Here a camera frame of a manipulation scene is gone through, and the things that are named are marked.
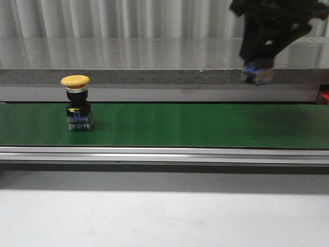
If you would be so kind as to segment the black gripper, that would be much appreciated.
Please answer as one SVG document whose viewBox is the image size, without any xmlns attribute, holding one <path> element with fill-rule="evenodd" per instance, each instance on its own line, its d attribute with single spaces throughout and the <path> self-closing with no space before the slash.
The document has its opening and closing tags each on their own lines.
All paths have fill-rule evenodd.
<svg viewBox="0 0 329 247">
<path fill-rule="evenodd" d="M 232 1 L 229 9 L 245 18 L 240 57 L 257 69 L 272 68 L 282 50 L 312 30 L 310 20 L 328 18 L 320 1 Z"/>
</svg>

